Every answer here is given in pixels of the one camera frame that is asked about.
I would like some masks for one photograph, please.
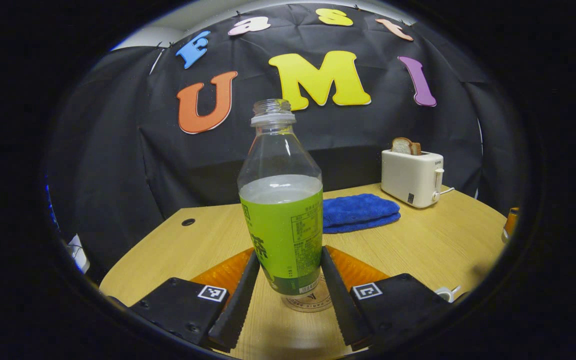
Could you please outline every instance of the black backdrop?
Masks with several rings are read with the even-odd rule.
[[[315,10],[338,9],[354,22],[327,25]],[[229,36],[242,19],[272,27]],[[254,138],[252,105],[281,98],[272,57],[297,53],[322,66],[329,51],[350,51],[369,105],[313,100],[295,111],[295,132],[322,168],[324,191],[381,181],[381,151],[408,137],[444,157],[443,183],[507,214],[521,199],[524,141],[507,96],[469,55],[421,19],[391,22],[414,38],[392,34],[384,16],[331,4],[265,7],[189,34],[169,47],[114,50],[94,66],[59,110],[48,146],[46,179],[65,239],[77,233],[99,276],[162,221],[183,207],[238,203],[236,178]],[[206,53],[190,68],[177,55],[210,31]],[[413,100],[415,89],[398,57],[423,64],[437,106]],[[212,130],[186,134],[178,125],[178,91],[206,84],[198,113],[215,107],[209,80],[237,71],[232,109]]]
[[[511,90],[532,181],[516,241],[452,326],[384,358],[576,358],[576,2],[403,4],[457,34]],[[194,357],[131,326],[78,276],[37,175],[61,94],[108,44],[178,5],[0,2],[0,359]]]

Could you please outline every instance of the green liquid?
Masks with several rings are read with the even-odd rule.
[[[272,289],[307,296],[320,275],[323,189],[315,177],[278,175],[241,189],[250,239]]]

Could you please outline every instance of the white toaster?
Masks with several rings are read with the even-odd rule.
[[[444,157],[438,153],[381,152],[381,189],[413,207],[439,201],[443,175]]]

